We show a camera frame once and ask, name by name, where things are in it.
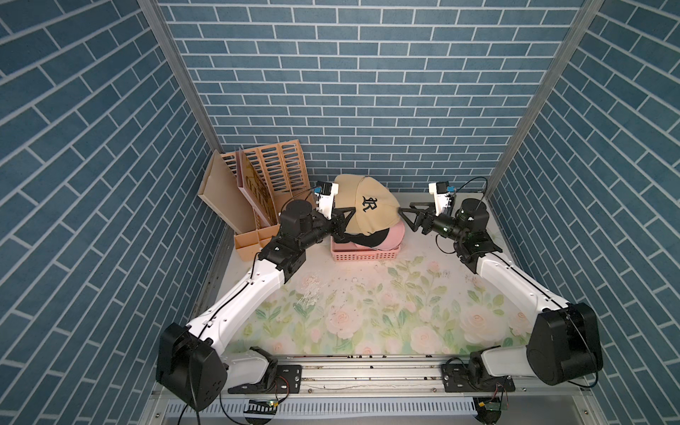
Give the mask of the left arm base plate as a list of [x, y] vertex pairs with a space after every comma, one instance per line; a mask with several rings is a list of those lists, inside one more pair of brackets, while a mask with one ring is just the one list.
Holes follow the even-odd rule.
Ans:
[[302, 380], [300, 365], [277, 365], [270, 367], [256, 384], [242, 384], [228, 389], [229, 394], [272, 394], [280, 398], [287, 394], [299, 394]]

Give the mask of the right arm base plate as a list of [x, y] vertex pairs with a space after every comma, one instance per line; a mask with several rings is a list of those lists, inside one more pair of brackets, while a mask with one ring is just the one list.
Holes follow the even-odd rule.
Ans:
[[515, 383], [509, 376], [491, 376], [483, 367], [469, 368], [464, 364], [444, 364], [441, 375], [446, 392], [489, 392], [505, 390], [515, 392]]

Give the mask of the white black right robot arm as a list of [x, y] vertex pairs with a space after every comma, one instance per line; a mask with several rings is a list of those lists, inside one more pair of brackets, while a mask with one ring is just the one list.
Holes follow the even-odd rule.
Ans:
[[490, 213], [483, 201], [468, 198], [454, 214], [434, 203], [412, 203], [398, 213], [412, 231], [453, 241], [453, 252], [471, 272], [496, 286], [531, 325], [524, 346], [472, 352], [464, 373], [466, 389], [492, 391], [514, 376], [533, 376], [555, 386], [576, 384], [604, 366], [598, 318], [584, 303], [574, 304], [517, 267], [487, 231]]

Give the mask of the beige baseball cap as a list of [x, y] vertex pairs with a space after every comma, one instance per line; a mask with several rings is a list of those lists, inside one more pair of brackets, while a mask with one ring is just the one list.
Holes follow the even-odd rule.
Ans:
[[345, 232], [352, 235], [369, 236], [388, 230], [400, 221], [400, 203], [380, 182], [362, 175], [338, 175], [335, 196], [336, 208], [355, 209]]

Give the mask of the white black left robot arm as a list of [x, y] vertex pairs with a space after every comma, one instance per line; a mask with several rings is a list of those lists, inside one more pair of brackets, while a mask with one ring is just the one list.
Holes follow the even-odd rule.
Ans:
[[258, 347], [227, 356], [227, 345], [260, 305], [290, 281], [305, 263], [307, 249], [343, 234], [355, 213], [353, 207], [320, 211], [304, 200], [290, 202], [280, 215], [277, 235], [244, 277], [205, 313], [184, 326], [172, 323], [160, 334], [157, 382], [195, 412], [209, 407], [225, 389], [270, 391], [277, 359]]

